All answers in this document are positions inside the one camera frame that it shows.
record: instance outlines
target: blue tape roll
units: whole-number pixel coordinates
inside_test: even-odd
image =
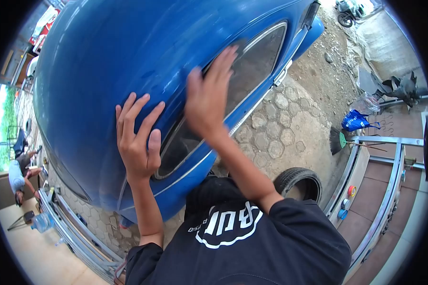
[[[340,209],[338,212],[338,218],[344,220],[347,217],[348,210]]]

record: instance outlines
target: hand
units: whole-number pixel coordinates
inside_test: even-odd
[[[161,134],[159,129],[151,132],[151,128],[165,108],[165,103],[160,102],[143,120],[138,133],[135,134],[135,119],[150,96],[144,94],[136,102],[135,99],[136,93],[132,92],[123,108],[116,106],[117,147],[126,167],[127,181],[130,185],[143,180],[149,181],[150,176],[160,167]],[[148,137],[149,151],[146,149]]]
[[[187,77],[187,101],[185,117],[189,127],[208,143],[219,132],[224,132],[225,105],[228,83],[233,71],[237,46],[227,47],[214,60],[206,77],[202,78],[199,67]]]

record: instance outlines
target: water bottle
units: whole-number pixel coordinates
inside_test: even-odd
[[[55,246],[59,246],[59,245],[61,245],[62,243],[66,243],[66,242],[65,242],[65,239],[64,239],[63,237],[61,237],[61,238],[59,239],[59,241],[58,241],[58,242],[56,242]]]
[[[43,212],[32,218],[31,229],[37,229],[40,233],[44,233],[54,227],[54,220],[47,213]]]

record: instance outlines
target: white logo print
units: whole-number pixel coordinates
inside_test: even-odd
[[[252,213],[252,210],[257,210],[257,211],[254,211],[256,213],[255,217]],[[236,214],[238,214],[238,220],[237,220],[238,223],[235,223]],[[262,217],[262,215],[263,215],[263,212],[260,211],[260,209],[257,206],[251,207],[249,201],[247,201],[245,203],[245,208],[240,210],[239,213],[234,211],[226,211],[226,212],[219,213],[219,211],[217,211],[211,215],[209,222],[208,222],[208,219],[205,219],[202,224],[207,223],[208,225],[206,226],[205,230],[201,229],[202,233],[204,233],[202,234],[202,237],[200,237],[200,233],[199,233],[201,225],[198,225],[194,228],[190,228],[188,231],[189,232],[197,231],[195,235],[195,238],[197,239],[197,241],[199,241],[200,243],[203,243],[208,248],[215,249],[215,248],[219,248],[221,245],[227,245],[227,246],[232,245],[238,240],[246,239],[249,236],[251,236],[255,232],[257,223]],[[234,227],[237,227],[237,230],[235,232],[240,234],[239,236],[232,237],[231,235],[228,235],[228,232],[233,230]],[[229,240],[222,241],[223,239],[222,234],[224,234],[223,236],[225,238],[227,238],[228,236]]]

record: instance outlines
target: green broom head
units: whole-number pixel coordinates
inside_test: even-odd
[[[341,148],[345,147],[345,144],[347,143],[344,134],[339,132],[339,143],[341,144]]]

